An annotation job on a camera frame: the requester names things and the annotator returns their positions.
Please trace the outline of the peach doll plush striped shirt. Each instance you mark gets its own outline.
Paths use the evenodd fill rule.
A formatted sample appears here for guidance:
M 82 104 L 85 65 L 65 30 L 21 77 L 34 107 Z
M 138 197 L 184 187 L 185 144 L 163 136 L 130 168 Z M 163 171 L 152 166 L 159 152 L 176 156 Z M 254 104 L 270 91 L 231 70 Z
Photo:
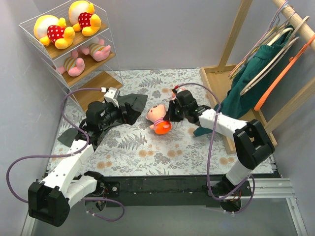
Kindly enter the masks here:
M 146 119 L 153 123 L 150 129 L 158 135 L 167 134 L 172 128 L 172 124 L 164 120 L 165 115 L 166 107 L 162 104 L 151 107 L 146 114 Z

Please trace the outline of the pink pig plush striped hat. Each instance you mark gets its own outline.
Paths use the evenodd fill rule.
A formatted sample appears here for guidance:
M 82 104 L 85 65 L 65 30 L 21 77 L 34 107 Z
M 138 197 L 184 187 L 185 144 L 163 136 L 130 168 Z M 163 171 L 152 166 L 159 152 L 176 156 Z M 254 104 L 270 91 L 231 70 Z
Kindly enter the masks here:
M 69 76 L 77 77 L 82 74 L 84 69 L 84 60 L 79 57 L 77 50 L 73 50 L 57 60 L 55 71 L 60 74 L 67 72 Z

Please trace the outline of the pink frog plush striped shirt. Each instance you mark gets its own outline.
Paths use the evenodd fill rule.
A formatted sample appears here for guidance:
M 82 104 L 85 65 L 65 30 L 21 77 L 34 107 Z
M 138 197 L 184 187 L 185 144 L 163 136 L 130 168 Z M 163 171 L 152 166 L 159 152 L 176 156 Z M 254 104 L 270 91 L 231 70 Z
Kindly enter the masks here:
M 95 61 L 99 62 L 109 57 L 111 46 L 105 45 L 104 39 L 95 37 L 82 44 L 78 50 L 86 56 L 90 55 Z

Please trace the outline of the yellow bear plush polka shirt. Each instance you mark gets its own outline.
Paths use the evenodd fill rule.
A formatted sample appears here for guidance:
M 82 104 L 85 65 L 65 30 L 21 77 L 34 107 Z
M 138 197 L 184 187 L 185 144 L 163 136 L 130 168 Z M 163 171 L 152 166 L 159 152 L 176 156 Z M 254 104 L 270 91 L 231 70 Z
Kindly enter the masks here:
M 90 37 L 101 27 L 101 19 L 95 14 L 94 5 L 86 0 L 73 2 L 68 10 L 69 21 L 75 32 Z

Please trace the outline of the orange bear plush polka shirt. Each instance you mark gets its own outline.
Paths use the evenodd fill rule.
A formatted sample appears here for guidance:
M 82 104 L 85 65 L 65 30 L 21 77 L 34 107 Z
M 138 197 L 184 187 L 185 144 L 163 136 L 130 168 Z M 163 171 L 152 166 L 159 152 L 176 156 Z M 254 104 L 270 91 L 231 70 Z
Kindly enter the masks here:
M 57 49 L 66 49 L 73 43 L 75 31 L 66 26 L 65 18 L 57 18 L 53 15 L 40 16 L 33 27 L 35 37 L 44 46 L 51 43 Z

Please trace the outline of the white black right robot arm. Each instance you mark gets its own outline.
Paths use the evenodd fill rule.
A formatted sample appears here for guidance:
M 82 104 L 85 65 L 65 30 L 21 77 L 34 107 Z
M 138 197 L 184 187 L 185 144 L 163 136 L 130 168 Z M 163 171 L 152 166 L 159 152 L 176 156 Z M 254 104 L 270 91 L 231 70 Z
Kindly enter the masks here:
M 187 119 L 199 127 L 211 129 L 234 141 L 237 162 L 212 186 L 216 195 L 234 195 L 247 176 L 275 150 L 260 121 L 238 120 L 215 111 L 206 105 L 199 106 L 188 90 L 173 90 L 175 97 L 170 100 L 164 120 L 180 122 Z

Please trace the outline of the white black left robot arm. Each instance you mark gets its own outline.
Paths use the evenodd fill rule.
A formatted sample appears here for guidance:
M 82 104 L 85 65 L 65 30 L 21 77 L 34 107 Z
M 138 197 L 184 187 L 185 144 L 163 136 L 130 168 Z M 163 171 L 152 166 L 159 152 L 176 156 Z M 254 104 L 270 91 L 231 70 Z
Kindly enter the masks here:
M 80 128 L 88 135 L 78 133 L 69 150 L 69 156 L 41 182 L 34 182 L 28 189 L 29 216 L 53 226 L 61 226 L 67 219 L 70 209 L 86 195 L 95 197 L 104 193 L 105 185 L 99 181 L 101 174 L 85 174 L 78 181 L 73 178 L 95 152 L 111 125 L 133 125 L 146 106 L 145 102 L 135 99 L 116 105 L 110 102 L 92 102 L 88 105 L 86 119 Z

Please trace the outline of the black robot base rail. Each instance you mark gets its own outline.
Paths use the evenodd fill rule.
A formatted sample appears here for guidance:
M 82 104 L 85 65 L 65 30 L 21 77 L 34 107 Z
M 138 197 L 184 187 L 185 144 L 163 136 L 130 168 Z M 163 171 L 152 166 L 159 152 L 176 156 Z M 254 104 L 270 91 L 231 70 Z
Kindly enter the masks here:
M 231 189 L 219 177 L 211 182 L 213 194 L 208 193 L 205 176 L 104 177 L 88 172 L 78 178 L 54 182 L 34 182 L 28 189 L 30 212 L 64 212 L 80 200 L 89 197 L 94 202 L 113 200 L 107 207 L 124 206 L 206 206 L 221 207 L 237 212 L 250 198 L 282 199 L 295 196 L 286 178 L 247 180 L 235 193 L 223 198 Z

